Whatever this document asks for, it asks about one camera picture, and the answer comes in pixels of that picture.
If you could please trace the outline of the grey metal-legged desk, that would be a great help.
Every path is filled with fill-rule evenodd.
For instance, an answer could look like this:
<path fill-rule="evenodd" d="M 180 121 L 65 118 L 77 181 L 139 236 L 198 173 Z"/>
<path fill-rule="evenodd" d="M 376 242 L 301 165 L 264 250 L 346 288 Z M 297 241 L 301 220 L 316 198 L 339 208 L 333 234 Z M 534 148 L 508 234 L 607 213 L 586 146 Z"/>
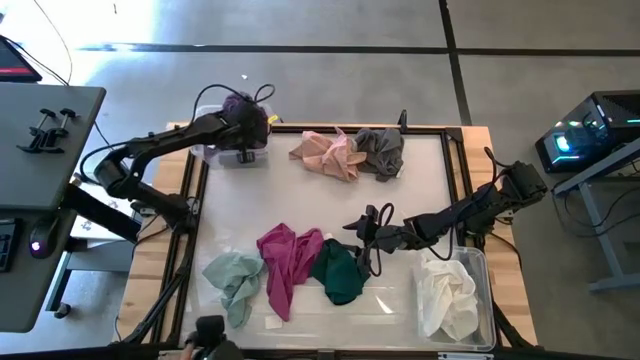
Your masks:
<path fill-rule="evenodd" d="M 629 245 L 640 235 L 613 241 L 622 225 L 640 221 L 640 138 L 586 169 L 556 183 L 552 204 L 562 229 L 576 238 L 596 239 L 610 275 L 589 284 L 591 292 L 640 287 L 640 272 L 627 273 Z"/>

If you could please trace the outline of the black monitor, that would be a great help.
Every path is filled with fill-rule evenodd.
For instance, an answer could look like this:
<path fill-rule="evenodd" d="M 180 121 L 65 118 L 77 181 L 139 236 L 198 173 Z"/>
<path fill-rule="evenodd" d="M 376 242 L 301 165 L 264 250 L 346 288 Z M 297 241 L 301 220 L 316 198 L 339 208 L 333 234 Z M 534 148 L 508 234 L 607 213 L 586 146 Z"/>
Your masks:
<path fill-rule="evenodd" d="M 0 82 L 37 83 L 42 76 L 0 35 Z"/>

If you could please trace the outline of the grey microfiber towel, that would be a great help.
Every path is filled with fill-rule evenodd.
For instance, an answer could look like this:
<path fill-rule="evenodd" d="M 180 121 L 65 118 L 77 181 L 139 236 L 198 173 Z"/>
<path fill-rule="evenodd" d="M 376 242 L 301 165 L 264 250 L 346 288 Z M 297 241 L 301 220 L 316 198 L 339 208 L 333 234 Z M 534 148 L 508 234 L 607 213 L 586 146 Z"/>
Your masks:
<path fill-rule="evenodd" d="M 387 182 L 397 176 L 404 161 L 404 138 L 396 128 L 363 128 L 355 136 L 357 151 L 365 154 L 365 161 L 358 169 L 374 174 L 379 182 Z"/>

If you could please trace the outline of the peach microfiber towel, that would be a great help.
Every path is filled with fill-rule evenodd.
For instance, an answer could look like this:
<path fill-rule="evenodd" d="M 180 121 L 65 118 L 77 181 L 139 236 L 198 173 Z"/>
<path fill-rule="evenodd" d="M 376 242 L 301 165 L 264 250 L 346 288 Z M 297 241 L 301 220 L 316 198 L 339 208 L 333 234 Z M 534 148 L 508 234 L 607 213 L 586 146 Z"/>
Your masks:
<path fill-rule="evenodd" d="M 367 158 L 356 142 L 340 128 L 329 138 L 315 131 L 303 131 L 300 144 L 289 152 L 290 160 L 300 160 L 306 170 L 344 182 L 359 178 L 358 166 Z"/>

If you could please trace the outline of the clear plastic bin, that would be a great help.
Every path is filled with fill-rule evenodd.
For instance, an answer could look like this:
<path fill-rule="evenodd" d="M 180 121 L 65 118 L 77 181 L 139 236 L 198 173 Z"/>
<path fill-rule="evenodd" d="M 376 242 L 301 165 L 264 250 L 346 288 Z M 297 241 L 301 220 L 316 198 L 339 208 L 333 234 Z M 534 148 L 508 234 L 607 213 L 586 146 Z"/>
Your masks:
<path fill-rule="evenodd" d="M 211 168 L 263 167 L 268 160 L 268 146 L 258 149 L 217 150 L 214 145 L 194 145 L 190 153 L 204 160 Z"/>
<path fill-rule="evenodd" d="M 414 270 L 422 261 L 440 260 L 430 251 L 420 251 L 413 264 Z M 439 350 L 451 350 L 460 352 L 486 352 L 496 345 L 496 330 L 493 311 L 493 298 L 489 281 L 487 259 L 480 250 L 471 247 L 455 247 L 449 260 L 458 260 L 465 267 L 476 284 L 476 296 L 478 300 L 479 326 L 470 336 L 460 342 L 453 341 L 443 331 L 438 331 L 432 337 L 423 337 L 418 329 L 417 293 L 416 283 L 416 320 L 418 338 L 425 345 Z"/>

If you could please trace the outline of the magenta microfiber towel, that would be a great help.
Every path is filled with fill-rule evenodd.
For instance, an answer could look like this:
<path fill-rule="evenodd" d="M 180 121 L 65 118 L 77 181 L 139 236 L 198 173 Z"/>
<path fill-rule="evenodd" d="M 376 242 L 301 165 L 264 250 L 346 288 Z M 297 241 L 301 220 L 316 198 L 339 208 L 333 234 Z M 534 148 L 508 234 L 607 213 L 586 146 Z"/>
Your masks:
<path fill-rule="evenodd" d="M 323 243 L 320 229 L 311 228 L 297 234 L 284 223 L 256 241 L 259 254 L 267 265 L 268 301 L 282 321 L 290 321 L 294 287 L 309 278 Z"/>

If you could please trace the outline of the dark green microfiber towel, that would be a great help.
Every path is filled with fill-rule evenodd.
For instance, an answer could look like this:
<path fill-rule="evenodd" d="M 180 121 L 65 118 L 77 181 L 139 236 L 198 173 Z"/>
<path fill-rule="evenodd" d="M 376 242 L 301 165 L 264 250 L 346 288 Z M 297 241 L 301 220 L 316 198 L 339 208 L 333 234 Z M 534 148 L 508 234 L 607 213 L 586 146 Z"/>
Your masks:
<path fill-rule="evenodd" d="M 325 240 L 312 268 L 311 276 L 324 286 L 329 301 L 337 306 L 353 302 L 363 293 L 369 278 L 361 278 L 356 265 L 355 245 Z"/>

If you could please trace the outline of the black aluminium table frame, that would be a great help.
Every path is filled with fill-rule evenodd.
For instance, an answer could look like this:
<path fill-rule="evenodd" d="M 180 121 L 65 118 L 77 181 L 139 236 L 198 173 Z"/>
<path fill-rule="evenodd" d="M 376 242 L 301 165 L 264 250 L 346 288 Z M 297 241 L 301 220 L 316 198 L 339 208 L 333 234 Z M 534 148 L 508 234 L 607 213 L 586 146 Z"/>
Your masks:
<path fill-rule="evenodd" d="M 444 167 L 447 184 L 451 198 L 458 197 L 459 186 L 464 187 L 464 192 L 471 192 L 471 175 L 466 155 L 466 147 L 463 139 L 463 128 L 460 126 L 410 126 L 405 130 L 409 136 L 433 136 L 439 139 L 442 147 Z M 161 276 L 157 276 L 153 269 L 147 273 L 136 273 L 142 268 L 140 246 L 133 248 L 132 267 L 127 280 L 127 286 L 123 302 L 116 316 L 116 321 L 128 322 L 132 319 L 135 307 L 141 304 L 142 297 L 133 293 L 133 286 L 142 280 L 152 280 L 159 291 L 160 296 L 166 296 L 166 302 L 160 305 L 157 314 L 149 311 L 145 316 L 140 316 L 140 323 L 136 326 L 128 326 L 129 335 L 123 336 L 118 328 L 114 329 L 114 339 L 120 342 L 121 347 L 128 347 L 122 355 L 131 355 L 139 351 L 145 359 L 151 357 L 153 350 L 175 350 L 178 348 L 178 326 L 183 318 L 186 303 L 187 285 L 190 281 L 191 265 L 189 261 L 196 246 L 198 226 L 193 225 L 185 234 L 175 235 L 168 227 L 159 229 L 153 233 L 142 231 L 145 244 L 159 244 L 159 252 L 165 257 L 164 270 Z M 495 355 L 500 359 L 514 360 L 529 350 L 540 350 L 542 347 L 536 343 L 534 335 L 530 338 L 523 337 L 518 329 L 509 321 L 509 317 L 497 304 L 491 306 L 493 311 L 493 325 L 491 329 L 496 332 L 496 345 L 490 350 L 474 351 L 473 358 L 480 357 L 484 360 Z M 259 360 L 364 360 L 373 359 L 435 359 L 439 355 L 434 351 L 386 351 L 386 350 L 335 350 L 335 349 L 246 349 L 243 356 L 248 359 Z"/>

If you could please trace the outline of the purple microfiber towel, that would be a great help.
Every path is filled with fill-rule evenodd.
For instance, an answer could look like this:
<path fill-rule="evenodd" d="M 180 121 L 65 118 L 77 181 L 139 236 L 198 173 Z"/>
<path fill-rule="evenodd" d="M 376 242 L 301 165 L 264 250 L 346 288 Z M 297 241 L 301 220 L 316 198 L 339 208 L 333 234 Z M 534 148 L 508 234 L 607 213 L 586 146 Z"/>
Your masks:
<path fill-rule="evenodd" d="M 222 114 L 229 117 L 237 111 L 247 109 L 258 109 L 259 106 L 253 97 L 246 92 L 232 92 L 229 94 L 222 105 Z"/>

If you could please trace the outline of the mint green microfiber towel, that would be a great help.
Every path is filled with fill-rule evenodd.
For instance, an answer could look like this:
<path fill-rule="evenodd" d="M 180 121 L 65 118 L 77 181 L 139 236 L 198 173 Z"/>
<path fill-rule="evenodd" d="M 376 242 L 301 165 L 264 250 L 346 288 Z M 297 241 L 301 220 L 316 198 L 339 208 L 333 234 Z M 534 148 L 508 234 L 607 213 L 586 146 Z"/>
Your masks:
<path fill-rule="evenodd" d="M 251 299 L 260 290 L 264 261 L 240 252 L 227 252 L 216 257 L 202 271 L 204 278 L 221 290 L 220 302 L 232 328 L 244 326 L 252 312 Z"/>

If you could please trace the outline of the black desk clamp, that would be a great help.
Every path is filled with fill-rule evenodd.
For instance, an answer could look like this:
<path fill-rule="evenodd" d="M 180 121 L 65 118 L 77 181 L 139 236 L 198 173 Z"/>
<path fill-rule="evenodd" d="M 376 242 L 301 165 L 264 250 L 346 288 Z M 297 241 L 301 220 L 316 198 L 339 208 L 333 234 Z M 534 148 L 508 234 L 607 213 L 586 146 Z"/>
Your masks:
<path fill-rule="evenodd" d="M 66 138 L 69 132 L 66 130 L 67 122 L 77 117 L 76 112 L 69 108 L 63 108 L 60 114 L 64 116 L 62 125 L 57 128 L 51 128 L 43 135 L 40 150 L 46 153 L 64 153 L 64 150 L 56 145 L 56 142 L 62 138 Z"/>
<path fill-rule="evenodd" d="M 39 121 L 36 127 L 30 127 L 29 133 L 32 136 L 32 140 L 28 145 L 17 145 L 17 148 L 26 153 L 39 153 L 42 151 L 40 148 L 40 143 L 46 134 L 46 132 L 42 129 L 44 123 L 47 119 L 55 119 L 56 113 L 50 109 L 42 108 L 40 113 L 43 115 L 42 119 Z"/>

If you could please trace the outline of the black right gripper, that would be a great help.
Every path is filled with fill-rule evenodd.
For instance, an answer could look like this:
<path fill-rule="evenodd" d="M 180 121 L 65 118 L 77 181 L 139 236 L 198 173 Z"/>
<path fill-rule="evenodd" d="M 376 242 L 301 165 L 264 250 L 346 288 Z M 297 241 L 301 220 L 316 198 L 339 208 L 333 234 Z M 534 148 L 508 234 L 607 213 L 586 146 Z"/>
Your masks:
<path fill-rule="evenodd" d="M 365 214 L 358 220 L 344 225 L 343 229 L 357 231 L 357 237 L 368 247 L 393 253 L 400 245 L 398 227 L 389 224 L 394 211 L 392 203 L 384 204 L 380 210 L 373 205 L 367 205 Z M 371 249 L 367 247 L 356 249 L 356 265 L 361 278 L 371 277 L 370 252 Z"/>

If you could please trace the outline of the dark grey desk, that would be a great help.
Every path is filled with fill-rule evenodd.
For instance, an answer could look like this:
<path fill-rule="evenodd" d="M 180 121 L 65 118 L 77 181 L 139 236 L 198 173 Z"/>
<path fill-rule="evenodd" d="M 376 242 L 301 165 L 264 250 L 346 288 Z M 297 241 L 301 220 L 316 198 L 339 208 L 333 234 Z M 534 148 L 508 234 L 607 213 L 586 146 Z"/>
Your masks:
<path fill-rule="evenodd" d="M 8 272 L 0 272 L 0 333 L 33 329 L 75 220 L 59 208 L 65 188 L 106 96 L 102 87 L 0 83 L 0 220 L 21 221 L 20 238 Z M 42 120 L 43 109 L 76 113 L 67 122 L 69 135 L 58 142 L 59 154 L 27 153 L 30 129 Z M 39 219 L 58 216 L 57 246 L 37 259 L 29 237 Z"/>

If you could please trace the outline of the cream white microfiber towel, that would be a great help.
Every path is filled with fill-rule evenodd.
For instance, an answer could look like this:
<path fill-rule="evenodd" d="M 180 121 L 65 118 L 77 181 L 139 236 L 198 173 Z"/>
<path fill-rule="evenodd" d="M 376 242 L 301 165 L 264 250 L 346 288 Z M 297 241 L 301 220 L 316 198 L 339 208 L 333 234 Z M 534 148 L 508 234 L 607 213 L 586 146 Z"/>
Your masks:
<path fill-rule="evenodd" d="M 422 261 L 414 270 L 414 280 L 423 337 L 443 331 L 460 342 L 478 329 L 476 284 L 460 261 Z"/>

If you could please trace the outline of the black keyboard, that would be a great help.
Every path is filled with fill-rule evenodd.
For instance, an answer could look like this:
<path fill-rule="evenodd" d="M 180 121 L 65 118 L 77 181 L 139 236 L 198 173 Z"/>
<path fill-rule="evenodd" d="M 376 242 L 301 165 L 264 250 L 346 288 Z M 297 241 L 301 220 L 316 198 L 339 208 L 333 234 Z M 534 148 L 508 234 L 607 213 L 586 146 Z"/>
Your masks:
<path fill-rule="evenodd" d="M 10 271 L 21 232 L 21 219 L 0 219 L 0 273 Z"/>

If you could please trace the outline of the black computer tower with lights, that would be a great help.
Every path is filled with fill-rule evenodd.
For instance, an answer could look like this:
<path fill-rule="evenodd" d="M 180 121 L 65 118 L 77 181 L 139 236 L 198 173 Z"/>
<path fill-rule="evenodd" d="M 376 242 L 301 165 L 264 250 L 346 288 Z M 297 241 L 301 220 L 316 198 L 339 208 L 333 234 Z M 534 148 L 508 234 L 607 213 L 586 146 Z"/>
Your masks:
<path fill-rule="evenodd" d="M 579 172 L 640 138 L 640 90 L 595 91 L 535 142 L 547 173 Z"/>

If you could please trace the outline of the black computer mouse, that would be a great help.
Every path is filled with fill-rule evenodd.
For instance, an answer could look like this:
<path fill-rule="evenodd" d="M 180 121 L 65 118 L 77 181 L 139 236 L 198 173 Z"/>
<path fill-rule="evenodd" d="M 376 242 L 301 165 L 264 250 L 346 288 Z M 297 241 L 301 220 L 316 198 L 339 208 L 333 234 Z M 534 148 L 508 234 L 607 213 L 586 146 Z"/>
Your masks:
<path fill-rule="evenodd" d="M 38 219 L 29 236 L 29 251 L 35 259 L 46 259 L 57 247 L 59 217 L 49 214 Z"/>

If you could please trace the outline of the white box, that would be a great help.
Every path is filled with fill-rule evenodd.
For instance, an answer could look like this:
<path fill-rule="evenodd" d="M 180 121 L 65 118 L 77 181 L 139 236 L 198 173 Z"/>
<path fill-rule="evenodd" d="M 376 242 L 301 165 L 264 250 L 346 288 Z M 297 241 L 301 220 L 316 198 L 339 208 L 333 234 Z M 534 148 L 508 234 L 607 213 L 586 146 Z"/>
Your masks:
<path fill-rule="evenodd" d="M 120 198 L 113 198 L 98 185 L 82 183 L 80 188 L 91 195 L 99 202 L 108 207 L 127 215 L 131 220 L 135 219 L 136 212 L 131 206 L 131 201 Z M 71 236 L 75 238 L 95 240 L 95 241 L 121 241 L 122 237 L 107 230 L 105 227 L 98 225 L 80 215 L 76 217 L 72 227 Z"/>

